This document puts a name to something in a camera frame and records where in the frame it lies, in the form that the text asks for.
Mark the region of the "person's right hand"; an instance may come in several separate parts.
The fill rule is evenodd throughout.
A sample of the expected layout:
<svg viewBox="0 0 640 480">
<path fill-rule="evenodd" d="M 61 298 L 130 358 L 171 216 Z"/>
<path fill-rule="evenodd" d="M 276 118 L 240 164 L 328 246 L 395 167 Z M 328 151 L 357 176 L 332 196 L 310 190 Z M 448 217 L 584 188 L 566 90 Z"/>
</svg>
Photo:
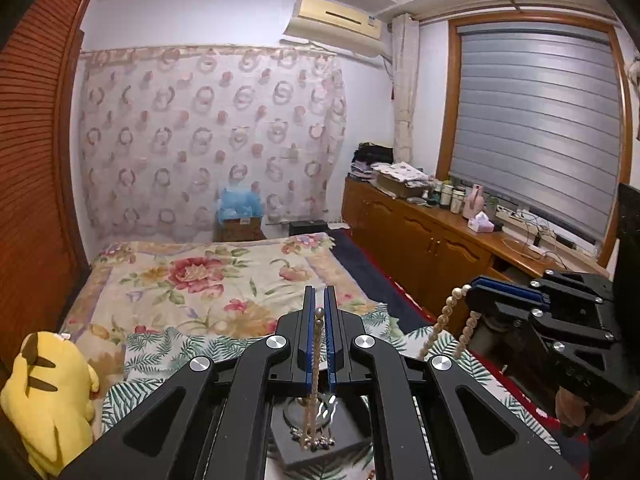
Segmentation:
<svg viewBox="0 0 640 480">
<path fill-rule="evenodd" d="M 559 388 L 555 395 L 555 415 L 567 436 L 579 434 L 585 428 L 589 409 L 585 400 L 564 388 Z"/>
</svg>

